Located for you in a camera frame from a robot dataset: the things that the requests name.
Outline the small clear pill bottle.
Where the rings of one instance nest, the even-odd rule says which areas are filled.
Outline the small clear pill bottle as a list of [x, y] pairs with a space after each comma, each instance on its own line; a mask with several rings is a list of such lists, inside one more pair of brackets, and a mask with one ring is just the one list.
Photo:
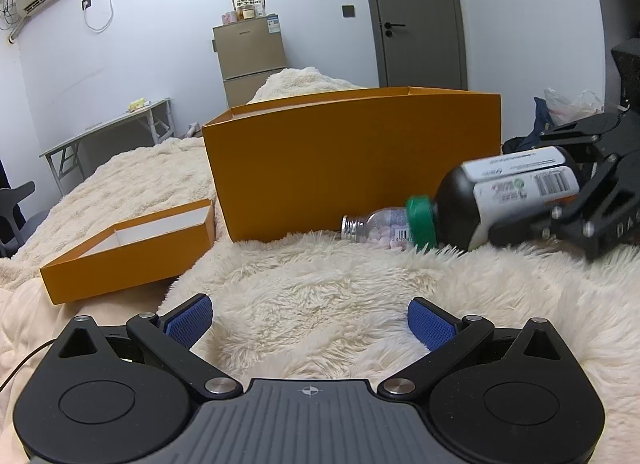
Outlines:
[[344, 216], [341, 239], [403, 250], [413, 247], [405, 207], [384, 208], [362, 217]]

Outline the blue bag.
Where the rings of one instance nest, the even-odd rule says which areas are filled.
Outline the blue bag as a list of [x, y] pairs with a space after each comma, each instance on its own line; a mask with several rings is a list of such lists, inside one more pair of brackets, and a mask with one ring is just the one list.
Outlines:
[[543, 98], [534, 98], [535, 119], [533, 130], [526, 137], [514, 137], [506, 140], [501, 146], [502, 154], [535, 149], [540, 143], [540, 136], [543, 132], [548, 132], [554, 127], [554, 123], [549, 112], [547, 102]]

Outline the grey folding table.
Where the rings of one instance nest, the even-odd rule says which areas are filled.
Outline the grey folding table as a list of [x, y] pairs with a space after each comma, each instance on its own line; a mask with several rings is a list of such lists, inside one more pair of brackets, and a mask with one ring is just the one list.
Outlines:
[[108, 154], [138, 146], [155, 146], [176, 136], [171, 98], [145, 102], [142, 108], [106, 120], [70, 137], [40, 154], [50, 168], [60, 195], [67, 193], [63, 179], [78, 172], [79, 180], [88, 177], [90, 166], [98, 166]]

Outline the orange box lid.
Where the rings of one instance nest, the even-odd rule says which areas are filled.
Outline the orange box lid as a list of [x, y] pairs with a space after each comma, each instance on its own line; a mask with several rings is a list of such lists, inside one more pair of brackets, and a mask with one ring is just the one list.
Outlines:
[[112, 224], [40, 268], [55, 305], [176, 278], [216, 238], [214, 204], [195, 201]]

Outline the dark vitamin C bottle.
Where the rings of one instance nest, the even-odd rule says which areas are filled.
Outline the dark vitamin C bottle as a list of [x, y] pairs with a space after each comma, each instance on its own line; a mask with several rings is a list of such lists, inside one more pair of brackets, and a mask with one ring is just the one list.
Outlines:
[[576, 163], [559, 146], [467, 161], [447, 172], [434, 198], [408, 199], [411, 241], [419, 250], [474, 250], [488, 242], [498, 221], [574, 198], [583, 184]]

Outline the large orange cardboard box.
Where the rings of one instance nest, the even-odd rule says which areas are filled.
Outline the large orange cardboard box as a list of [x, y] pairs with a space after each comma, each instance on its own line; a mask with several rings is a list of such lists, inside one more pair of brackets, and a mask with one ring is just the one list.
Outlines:
[[230, 239], [270, 242], [434, 195], [451, 169], [499, 154], [501, 98], [424, 87], [322, 92], [237, 106], [202, 132]]

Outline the cream fluffy blanket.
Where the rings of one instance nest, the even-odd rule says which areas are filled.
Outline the cream fluffy blanket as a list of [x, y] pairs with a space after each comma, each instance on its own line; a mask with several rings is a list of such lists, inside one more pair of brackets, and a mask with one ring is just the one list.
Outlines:
[[64, 196], [35, 234], [1, 263], [1, 458], [23, 463], [12, 411], [41, 358], [40, 346], [88, 314], [118, 325], [166, 312], [196, 293], [215, 306], [196, 353], [242, 382], [254, 377], [366, 378], [372, 384], [424, 355], [408, 329], [413, 297], [463, 316], [518, 328], [549, 319], [604, 404], [594, 460], [639, 458], [639, 250], [624, 244], [587, 262], [560, 242], [398, 252], [331, 233], [214, 246], [173, 284], [55, 306], [40, 268], [111, 224], [214, 198], [202, 139], [170, 139], [111, 158]]

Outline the grey wall switch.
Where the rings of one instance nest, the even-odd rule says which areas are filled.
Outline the grey wall switch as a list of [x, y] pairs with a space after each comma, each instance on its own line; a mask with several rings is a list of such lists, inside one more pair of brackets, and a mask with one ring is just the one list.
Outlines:
[[345, 19], [354, 18], [356, 16], [356, 10], [353, 5], [342, 5], [342, 15]]

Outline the grey room door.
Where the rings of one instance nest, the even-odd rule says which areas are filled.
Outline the grey room door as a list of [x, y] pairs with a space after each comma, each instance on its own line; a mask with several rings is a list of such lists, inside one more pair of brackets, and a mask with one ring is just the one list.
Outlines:
[[368, 0], [384, 87], [468, 88], [460, 0]]

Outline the green white plastic bag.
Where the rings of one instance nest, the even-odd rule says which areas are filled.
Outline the green white plastic bag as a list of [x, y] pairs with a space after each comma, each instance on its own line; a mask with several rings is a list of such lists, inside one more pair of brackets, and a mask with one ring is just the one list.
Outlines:
[[591, 90], [584, 90], [575, 100], [567, 98], [551, 88], [544, 90], [544, 100], [555, 126], [582, 120], [604, 110], [603, 102]]

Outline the items on fridge top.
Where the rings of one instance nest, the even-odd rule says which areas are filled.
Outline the items on fridge top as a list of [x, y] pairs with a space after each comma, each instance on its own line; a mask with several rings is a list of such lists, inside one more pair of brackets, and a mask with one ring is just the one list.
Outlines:
[[263, 18], [266, 14], [266, 0], [231, 0], [232, 10], [221, 16], [221, 22], [229, 25], [243, 20]]

